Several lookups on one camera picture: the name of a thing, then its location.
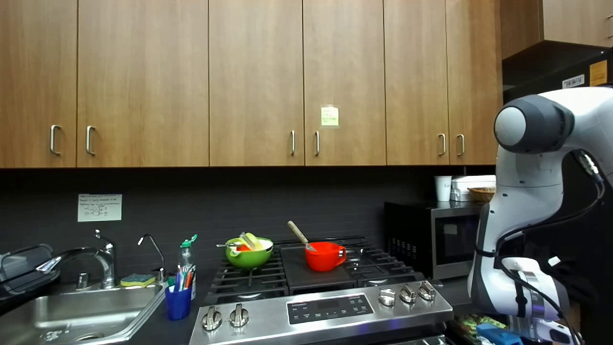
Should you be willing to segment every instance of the control panel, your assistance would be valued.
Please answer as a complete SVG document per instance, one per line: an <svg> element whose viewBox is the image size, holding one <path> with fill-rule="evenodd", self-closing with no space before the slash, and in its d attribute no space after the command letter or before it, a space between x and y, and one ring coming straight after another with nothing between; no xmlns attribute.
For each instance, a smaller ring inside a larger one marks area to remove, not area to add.
<svg viewBox="0 0 613 345"><path fill-rule="evenodd" d="M368 304L365 295L355 295L288 303L287 313L289 314L289 323L294 325L338 317L372 314L373 309Z"/></svg>

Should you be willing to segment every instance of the faucet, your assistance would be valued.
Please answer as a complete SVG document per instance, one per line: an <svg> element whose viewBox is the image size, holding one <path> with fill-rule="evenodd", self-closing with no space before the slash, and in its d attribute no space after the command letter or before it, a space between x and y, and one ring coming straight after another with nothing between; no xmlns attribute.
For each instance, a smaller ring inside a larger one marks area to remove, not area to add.
<svg viewBox="0 0 613 345"><path fill-rule="evenodd" d="M51 273L55 269L59 269L63 264L79 255L89 255L98 260L102 265L102 282L100 289L110 289L115 286L115 244L108 238L100 234L100 230L96 229L95 237L105 242L104 249L95 247L80 247L69 249L61 252L56 257L53 257L41 265L36 270L41 273Z"/></svg>
<svg viewBox="0 0 613 345"><path fill-rule="evenodd" d="M156 243L155 239L153 239L152 235L149 234L144 234L140 240L138 245L140 246L141 243L143 243L143 240L145 239L145 237L149 237L151 239L151 242L153 243L153 246L155 247L155 249L158 251L159 256L162 258L162 266L158 269L158 274L156 275L156 282L157 283L162 283L166 280L166 271L164 269L164 254L162 254L162 251L159 250L158 244Z"/></svg>

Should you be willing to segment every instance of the stainless steel sink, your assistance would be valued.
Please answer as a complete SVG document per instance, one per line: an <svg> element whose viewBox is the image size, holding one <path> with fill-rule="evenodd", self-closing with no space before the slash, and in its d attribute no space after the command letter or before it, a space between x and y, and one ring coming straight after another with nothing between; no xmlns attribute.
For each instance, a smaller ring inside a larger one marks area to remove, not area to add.
<svg viewBox="0 0 613 345"><path fill-rule="evenodd" d="M3 345L111 344L128 340L164 299L161 285L39 297L0 317Z"/></svg>

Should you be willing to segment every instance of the blue cup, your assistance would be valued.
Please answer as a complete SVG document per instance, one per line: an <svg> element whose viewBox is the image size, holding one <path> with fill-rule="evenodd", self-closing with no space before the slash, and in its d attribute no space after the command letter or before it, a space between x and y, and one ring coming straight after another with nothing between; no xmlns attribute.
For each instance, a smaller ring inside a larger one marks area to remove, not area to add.
<svg viewBox="0 0 613 345"><path fill-rule="evenodd" d="M179 292L171 292L171 288L165 289L166 312L170 320L181 320L189 315L191 309L191 287Z"/></svg>

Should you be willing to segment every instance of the dish soap bottle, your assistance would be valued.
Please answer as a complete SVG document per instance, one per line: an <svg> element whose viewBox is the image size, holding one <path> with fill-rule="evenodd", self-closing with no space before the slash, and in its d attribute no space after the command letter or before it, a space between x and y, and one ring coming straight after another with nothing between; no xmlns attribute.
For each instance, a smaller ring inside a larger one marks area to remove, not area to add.
<svg viewBox="0 0 613 345"><path fill-rule="evenodd" d="M189 274L191 268L192 271L192 300L196 298L196 261L194 260L194 251L191 244L198 238L198 234L192 236L191 239L186 239L181 243L181 255L179 255L179 265L181 265L181 273L186 276Z"/></svg>

